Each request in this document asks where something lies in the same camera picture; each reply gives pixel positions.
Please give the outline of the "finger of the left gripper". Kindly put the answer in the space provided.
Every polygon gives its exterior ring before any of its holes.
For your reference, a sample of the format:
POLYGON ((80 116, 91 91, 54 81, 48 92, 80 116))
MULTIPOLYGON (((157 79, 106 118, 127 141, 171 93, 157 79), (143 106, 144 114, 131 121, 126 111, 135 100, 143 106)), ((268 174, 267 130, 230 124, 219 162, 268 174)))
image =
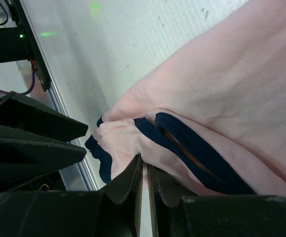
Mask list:
POLYGON ((13 91, 0 94, 0 125, 62 142, 82 137, 88 130, 86 124, 13 91))
POLYGON ((82 147, 68 143, 0 140, 0 193, 81 162, 82 147))

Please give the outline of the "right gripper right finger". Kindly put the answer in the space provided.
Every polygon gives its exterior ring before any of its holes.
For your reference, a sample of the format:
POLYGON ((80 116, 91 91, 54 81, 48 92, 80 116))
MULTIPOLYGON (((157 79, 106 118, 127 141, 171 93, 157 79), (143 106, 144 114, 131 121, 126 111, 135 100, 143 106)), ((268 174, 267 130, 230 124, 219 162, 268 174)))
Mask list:
POLYGON ((286 198, 197 196, 148 165, 155 237, 286 237, 286 198))

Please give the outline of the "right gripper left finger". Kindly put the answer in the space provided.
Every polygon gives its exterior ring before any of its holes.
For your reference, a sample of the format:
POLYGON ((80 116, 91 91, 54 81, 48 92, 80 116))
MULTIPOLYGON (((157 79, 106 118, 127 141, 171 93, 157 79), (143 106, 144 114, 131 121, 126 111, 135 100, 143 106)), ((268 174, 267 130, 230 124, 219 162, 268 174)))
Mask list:
POLYGON ((0 194, 0 237, 136 237, 140 156, 98 191, 0 194))

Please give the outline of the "pink underwear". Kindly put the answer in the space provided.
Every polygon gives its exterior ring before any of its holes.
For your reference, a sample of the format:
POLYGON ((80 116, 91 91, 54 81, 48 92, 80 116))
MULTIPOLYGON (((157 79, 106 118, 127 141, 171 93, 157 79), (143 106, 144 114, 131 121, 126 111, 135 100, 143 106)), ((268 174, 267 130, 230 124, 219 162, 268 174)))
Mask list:
POLYGON ((105 183, 140 155, 200 196, 286 197, 286 0, 250 0, 184 45, 85 146, 105 183))

